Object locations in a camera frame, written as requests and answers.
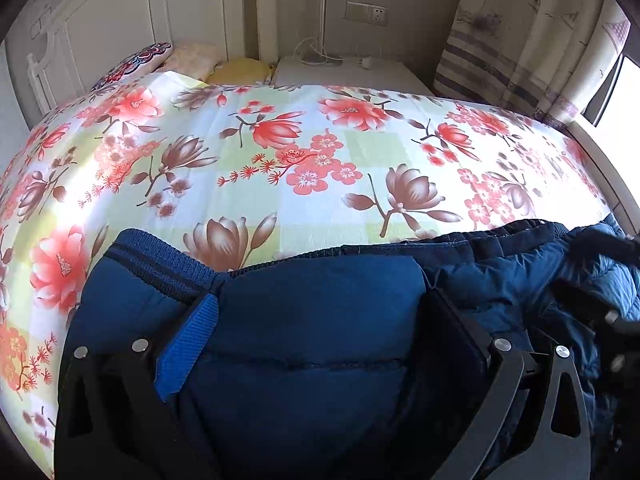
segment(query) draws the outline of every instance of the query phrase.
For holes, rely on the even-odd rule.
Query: nightstand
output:
[[[385,59],[375,60],[372,69],[366,70],[360,66],[360,58],[357,57],[346,57],[340,66],[312,66],[305,65],[300,58],[288,56],[280,60],[271,83],[275,86],[355,86],[433,96],[423,82],[402,63]]]

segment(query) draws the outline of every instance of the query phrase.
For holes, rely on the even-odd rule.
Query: electrical outlet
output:
[[[344,17],[352,22],[387,25],[387,8],[357,2],[347,2]]]
[[[386,25],[386,7],[369,6],[371,23],[376,25]]]

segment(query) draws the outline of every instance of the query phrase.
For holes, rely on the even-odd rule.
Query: curtain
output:
[[[615,0],[460,0],[433,87],[562,128],[597,92],[629,27]]]

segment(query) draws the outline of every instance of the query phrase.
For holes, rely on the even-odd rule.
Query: blue padded jacket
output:
[[[438,326],[425,322],[421,298],[437,286],[516,348],[570,348],[597,448],[614,401],[596,391],[593,332],[549,284],[564,278],[638,320],[640,272],[603,256],[569,260],[569,245],[589,230],[623,236],[613,216],[572,232],[521,220],[232,273],[126,230],[89,276],[63,366],[78,346],[109,354],[138,338],[153,342],[181,319],[156,364],[156,390],[224,478],[424,475],[450,452],[486,390],[475,363],[433,343]],[[505,450],[521,408],[516,402],[488,463]]]

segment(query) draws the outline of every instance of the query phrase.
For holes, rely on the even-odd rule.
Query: floral bedsheet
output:
[[[0,408],[52,474],[60,354],[92,265],[149,231],[215,270],[609,213],[559,132],[496,108],[176,73],[53,110],[0,182]]]

